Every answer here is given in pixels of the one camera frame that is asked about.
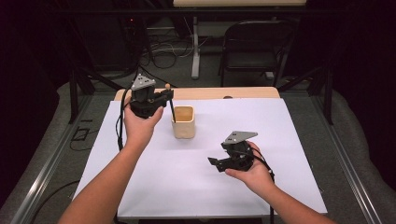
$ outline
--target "person's right hand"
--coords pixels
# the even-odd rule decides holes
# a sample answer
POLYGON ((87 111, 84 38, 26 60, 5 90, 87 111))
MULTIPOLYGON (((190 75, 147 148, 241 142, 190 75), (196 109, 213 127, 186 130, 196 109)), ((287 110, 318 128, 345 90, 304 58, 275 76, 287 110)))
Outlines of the person's right hand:
POLYGON ((124 109, 125 129, 127 134, 127 140, 125 147, 136 146, 143 150, 148 144, 151 136, 154 133, 154 127, 163 116, 163 107, 160 106, 154 113, 154 115, 148 119, 141 119, 131 110, 129 104, 124 109))
MULTIPOLYGON (((260 149, 254 143, 249 141, 247 141, 247 143, 250 145, 250 147, 260 151, 260 149)), ((259 152, 254 149, 253 153, 255 156, 259 158, 261 157, 259 152)), ((264 164, 256 159, 253 161, 253 165, 248 171, 227 169, 225 170, 225 174, 243 181, 251 191, 259 195, 261 195, 263 192, 269 192, 273 187, 276 187, 268 172, 268 169, 264 166, 264 164)))

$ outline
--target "white paper sheet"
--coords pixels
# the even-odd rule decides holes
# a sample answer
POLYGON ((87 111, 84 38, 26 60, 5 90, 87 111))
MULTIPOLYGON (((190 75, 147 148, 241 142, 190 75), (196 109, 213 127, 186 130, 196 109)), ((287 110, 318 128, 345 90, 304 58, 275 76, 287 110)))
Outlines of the white paper sheet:
MULTIPOLYGON (((189 100, 174 101, 174 105, 194 106, 196 135, 192 139, 176 139, 171 109, 165 108, 124 193, 120 217, 269 215, 269 205, 264 200, 239 180, 219 173, 207 159, 228 158, 220 143, 232 131, 258 133, 248 140, 260 147, 274 170, 276 184, 314 210, 327 213, 282 99, 189 100)), ((119 115, 120 102, 111 102, 77 193, 118 153, 119 115)))

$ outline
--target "forearm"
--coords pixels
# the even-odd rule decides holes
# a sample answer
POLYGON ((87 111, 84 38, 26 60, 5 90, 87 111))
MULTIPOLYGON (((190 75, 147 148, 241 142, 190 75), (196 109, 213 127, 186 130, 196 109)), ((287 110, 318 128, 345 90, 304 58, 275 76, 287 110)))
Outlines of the forearm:
POLYGON ((259 192, 259 196, 271 204, 286 223, 334 223, 329 218, 300 203, 276 186, 267 192, 259 192))
POLYGON ((71 202, 60 223, 111 223, 142 151, 124 148, 71 202))

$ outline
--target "black chair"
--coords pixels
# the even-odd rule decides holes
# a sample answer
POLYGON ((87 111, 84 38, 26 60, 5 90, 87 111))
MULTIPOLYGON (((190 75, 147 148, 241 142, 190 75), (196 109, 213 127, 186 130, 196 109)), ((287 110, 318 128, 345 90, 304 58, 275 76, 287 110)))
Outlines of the black chair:
POLYGON ((291 21, 240 21, 227 29, 219 66, 221 87, 224 73, 260 72, 273 73, 273 86, 285 52, 294 34, 291 21))

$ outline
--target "wooden cup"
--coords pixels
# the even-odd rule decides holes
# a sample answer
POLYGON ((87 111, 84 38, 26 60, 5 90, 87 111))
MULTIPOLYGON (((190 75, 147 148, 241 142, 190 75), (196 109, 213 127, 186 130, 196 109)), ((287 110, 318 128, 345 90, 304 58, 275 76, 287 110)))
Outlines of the wooden cup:
POLYGON ((194 107, 190 105, 175 106, 176 122, 172 116, 175 138, 193 138, 195 136, 194 107))

